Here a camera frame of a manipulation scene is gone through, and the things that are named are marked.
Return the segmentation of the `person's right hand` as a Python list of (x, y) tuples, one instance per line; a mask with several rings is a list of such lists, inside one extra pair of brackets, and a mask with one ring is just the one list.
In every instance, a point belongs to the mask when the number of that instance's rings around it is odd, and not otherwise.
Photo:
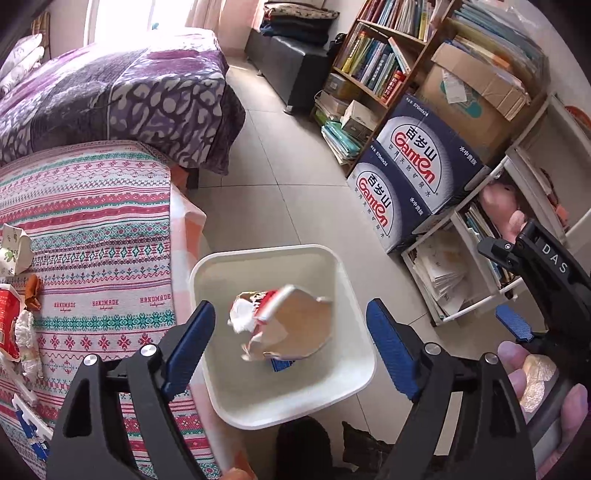
[[(529, 356), (529, 352), (521, 345), (503, 341), (498, 347), (498, 356), (508, 374), (517, 398), (521, 399), (527, 387), (527, 377), (523, 365)], [(577, 384), (571, 388), (561, 408), (561, 443), (537, 469), (538, 479), (543, 479), (558, 463), (580, 430), (587, 415), (588, 392), (584, 385)]]

